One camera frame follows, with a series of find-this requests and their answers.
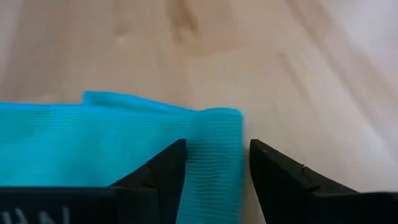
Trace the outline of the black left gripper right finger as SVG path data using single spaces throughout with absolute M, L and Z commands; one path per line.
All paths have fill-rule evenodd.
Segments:
M 267 224 L 305 224 L 307 202 L 313 193 L 357 192 L 258 139 L 249 143 L 249 169 Z

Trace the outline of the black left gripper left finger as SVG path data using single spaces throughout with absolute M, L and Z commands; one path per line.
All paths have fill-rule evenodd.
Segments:
M 113 183 L 118 224 L 176 224 L 186 160 L 186 140 L 179 139 Z

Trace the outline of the teal microfiber towel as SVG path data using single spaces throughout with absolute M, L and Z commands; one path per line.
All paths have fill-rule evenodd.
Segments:
M 79 104 L 0 103 L 0 186 L 106 187 L 178 139 L 187 168 L 177 224 L 240 224 L 243 116 L 86 91 Z

